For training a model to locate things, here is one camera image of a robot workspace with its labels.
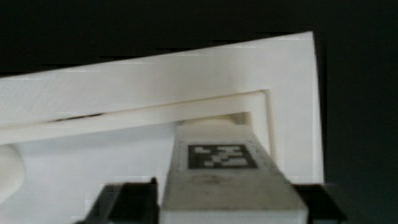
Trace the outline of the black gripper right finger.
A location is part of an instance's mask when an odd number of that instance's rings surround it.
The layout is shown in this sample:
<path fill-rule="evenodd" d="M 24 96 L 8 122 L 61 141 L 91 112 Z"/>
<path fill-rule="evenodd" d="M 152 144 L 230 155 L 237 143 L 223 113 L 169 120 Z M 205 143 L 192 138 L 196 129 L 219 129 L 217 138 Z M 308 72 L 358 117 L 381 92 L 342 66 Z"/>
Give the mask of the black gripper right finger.
<path fill-rule="evenodd" d="M 308 206 L 308 224 L 347 224 L 349 217 L 327 187 L 320 184 L 295 184 L 295 191 Z"/>

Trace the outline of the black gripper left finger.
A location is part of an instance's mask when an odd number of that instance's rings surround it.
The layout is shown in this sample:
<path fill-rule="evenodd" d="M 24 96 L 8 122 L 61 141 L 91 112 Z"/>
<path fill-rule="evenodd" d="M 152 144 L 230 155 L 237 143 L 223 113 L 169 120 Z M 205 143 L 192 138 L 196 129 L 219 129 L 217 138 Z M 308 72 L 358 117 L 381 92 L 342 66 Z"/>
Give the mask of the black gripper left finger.
<path fill-rule="evenodd" d="M 75 224 L 159 224 L 159 182 L 109 184 Z"/>

